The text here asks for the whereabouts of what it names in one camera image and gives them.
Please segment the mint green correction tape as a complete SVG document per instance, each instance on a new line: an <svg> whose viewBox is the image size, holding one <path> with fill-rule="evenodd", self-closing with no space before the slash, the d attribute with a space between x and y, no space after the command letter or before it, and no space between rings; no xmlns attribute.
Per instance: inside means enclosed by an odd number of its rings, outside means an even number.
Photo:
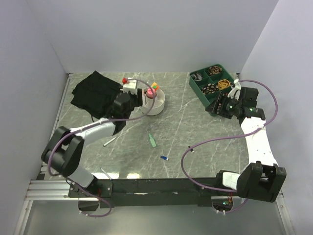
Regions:
<svg viewBox="0 0 313 235"><path fill-rule="evenodd" d="M157 146L157 144L156 144L156 141L155 141L155 139L153 138L153 136L152 136L152 134L148 134L148 137L149 137L149 141L150 141L150 143L151 143L151 146L153 147L153 148L155 148L156 146Z"/></svg>

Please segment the white black tip pen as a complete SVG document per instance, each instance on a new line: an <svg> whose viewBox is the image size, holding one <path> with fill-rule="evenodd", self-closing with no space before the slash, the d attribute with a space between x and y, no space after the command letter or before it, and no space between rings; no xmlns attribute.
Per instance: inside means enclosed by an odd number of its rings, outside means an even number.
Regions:
<svg viewBox="0 0 313 235"><path fill-rule="evenodd" d="M112 143L113 141L115 141L117 139L117 137L112 138L111 140L107 141L106 143L103 144L103 147L108 146L110 143Z"/></svg>

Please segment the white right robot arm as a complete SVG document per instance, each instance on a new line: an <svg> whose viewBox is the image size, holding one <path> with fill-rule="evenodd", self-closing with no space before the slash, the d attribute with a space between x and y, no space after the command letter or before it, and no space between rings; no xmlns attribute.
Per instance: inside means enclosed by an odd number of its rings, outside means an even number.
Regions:
<svg viewBox="0 0 313 235"><path fill-rule="evenodd" d="M218 92L206 111L231 119L236 117L245 134L249 164L242 173L221 170L214 183L216 193L227 194L231 189L247 199L274 202L286 179L270 148L264 110L258 108L258 90L243 87L229 94Z"/></svg>

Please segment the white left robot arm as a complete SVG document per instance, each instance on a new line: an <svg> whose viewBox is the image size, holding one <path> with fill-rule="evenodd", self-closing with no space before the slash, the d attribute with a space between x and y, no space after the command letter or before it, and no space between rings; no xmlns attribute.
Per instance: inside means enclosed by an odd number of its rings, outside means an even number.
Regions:
<svg viewBox="0 0 313 235"><path fill-rule="evenodd" d="M99 139L119 133L130 120L135 107L143 104L143 90L122 91L98 121L78 128L57 128L45 147L41 160L47 170L54 169L64 178L80 185L80 191L87 197L97 193L97 178L79 166L83 148Z"/></svg>

